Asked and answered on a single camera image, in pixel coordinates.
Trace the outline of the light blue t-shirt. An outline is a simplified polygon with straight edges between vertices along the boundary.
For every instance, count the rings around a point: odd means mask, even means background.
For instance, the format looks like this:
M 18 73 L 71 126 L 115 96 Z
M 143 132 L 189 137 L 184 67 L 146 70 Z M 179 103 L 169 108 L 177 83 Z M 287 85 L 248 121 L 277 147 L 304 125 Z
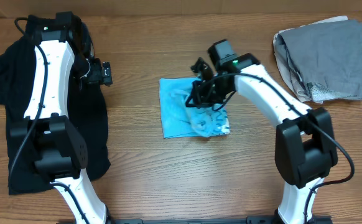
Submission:
M 225 109 L 188 108 L 185 106 L 196 78 L 159 80 L 162 130 L 165 139 L 227 135 L 230 123 Z

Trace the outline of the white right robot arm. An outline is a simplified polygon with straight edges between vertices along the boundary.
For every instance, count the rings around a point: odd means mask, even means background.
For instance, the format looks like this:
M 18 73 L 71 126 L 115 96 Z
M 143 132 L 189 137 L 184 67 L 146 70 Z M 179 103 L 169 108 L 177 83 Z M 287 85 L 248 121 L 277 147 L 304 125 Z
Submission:
M 317 193 L 338 162 L 329 113 L 311 109 L 288 94 L 252 54 L 228 55 L 216 71 L 199 58 L 190 67 L 198 77 L 186 106 L 224 106 L 235 93 L 249 99 L 276 129 L 275 163 L 285 181 L 281 204 L 273 217 L 249 217 L 248 223 L 331 223 L 312 215 Z

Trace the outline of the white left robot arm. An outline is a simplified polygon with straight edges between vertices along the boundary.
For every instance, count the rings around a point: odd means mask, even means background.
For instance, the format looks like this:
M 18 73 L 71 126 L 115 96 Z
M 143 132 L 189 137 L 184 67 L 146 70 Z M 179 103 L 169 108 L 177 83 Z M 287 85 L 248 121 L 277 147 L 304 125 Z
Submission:
M 86 24 L 71 11 L 38 23 L 25 38 L 34 45 L 35 75 L 23 119 L 10 130 L 20 146 L 8 180 L 13 180 L 14 171 L 25 160 L 33 173 L 59 191 L 75 223 L 113 223 L 86 171 L 87 144 L 68 117 L 71 80 L 79 88 L 110 86 L 111 65 L 95 57 Z

